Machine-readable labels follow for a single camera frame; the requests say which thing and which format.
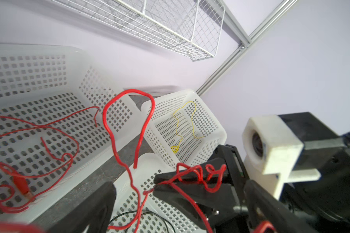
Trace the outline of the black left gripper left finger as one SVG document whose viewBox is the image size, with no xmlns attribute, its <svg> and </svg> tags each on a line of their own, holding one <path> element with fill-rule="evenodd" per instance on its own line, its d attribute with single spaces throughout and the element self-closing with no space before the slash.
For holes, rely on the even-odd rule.
<svg viewBox="0 0 350 233">
<path fill-rule="evenodd" d="M 69 214 L 53 225 L 49 233 L 105 233 L 112 216 L 117 191 L 106 182 Z"/>
</svg>

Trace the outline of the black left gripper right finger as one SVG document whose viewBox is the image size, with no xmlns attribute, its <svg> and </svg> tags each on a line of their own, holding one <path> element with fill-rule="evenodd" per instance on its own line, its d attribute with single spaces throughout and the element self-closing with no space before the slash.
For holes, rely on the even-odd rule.
<svg viewBox="0 0 350 233">
<path fill-rule="evenodd" d="M 254 180 L 244 187 L 249 219 L 255 233 L 315 233 L 316 230 L 297 218 Z"/>
</svg>

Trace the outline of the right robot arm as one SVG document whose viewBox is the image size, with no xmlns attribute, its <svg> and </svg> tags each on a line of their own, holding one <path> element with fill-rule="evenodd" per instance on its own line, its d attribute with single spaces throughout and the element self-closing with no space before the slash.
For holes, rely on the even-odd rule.
<svg viewBox="0 0 350 233">
<path fill-rule="evenodd" d="M 243 144 L 245 159 L 219 145 L 157 175 L 154 196 L 209 233 L 350 233 L 350 132 L 309 112 L 253 117 Z"/>
</svg>

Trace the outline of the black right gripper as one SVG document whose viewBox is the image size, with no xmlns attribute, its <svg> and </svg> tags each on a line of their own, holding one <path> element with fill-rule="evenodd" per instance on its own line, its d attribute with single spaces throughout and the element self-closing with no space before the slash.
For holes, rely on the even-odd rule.
<svg viewBox="0 0 350 233">
<path fill-rule="evenodd" d="M 248 233 L 248 179 L 237 148 L 218 145 L 205 163 L 156 175 L 153 194 L 208 233 Z"/>
</svg>

